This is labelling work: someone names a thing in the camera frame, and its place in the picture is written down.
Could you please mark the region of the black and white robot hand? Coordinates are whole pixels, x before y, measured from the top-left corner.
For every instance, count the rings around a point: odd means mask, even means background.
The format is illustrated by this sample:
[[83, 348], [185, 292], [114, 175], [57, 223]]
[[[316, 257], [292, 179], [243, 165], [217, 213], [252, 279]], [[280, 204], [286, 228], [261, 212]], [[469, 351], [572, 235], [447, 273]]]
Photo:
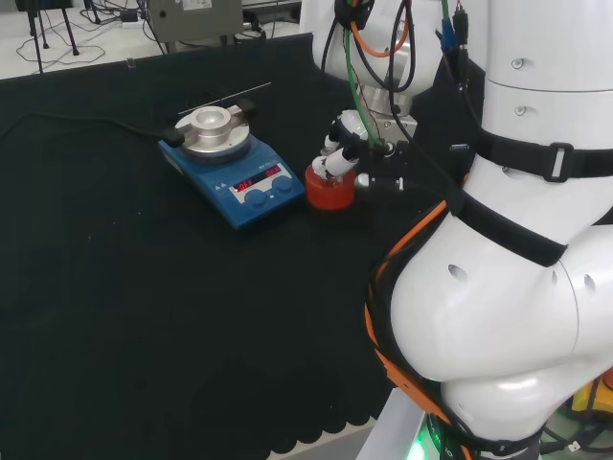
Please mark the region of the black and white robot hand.
[[412, 187], [405, 153], [400, 141], [370, 133], [358, 111], [344, 110], [306, 170], [306, 191], [313, 196], [339, 194], [356, 184], [363, 191], [405, 193]]

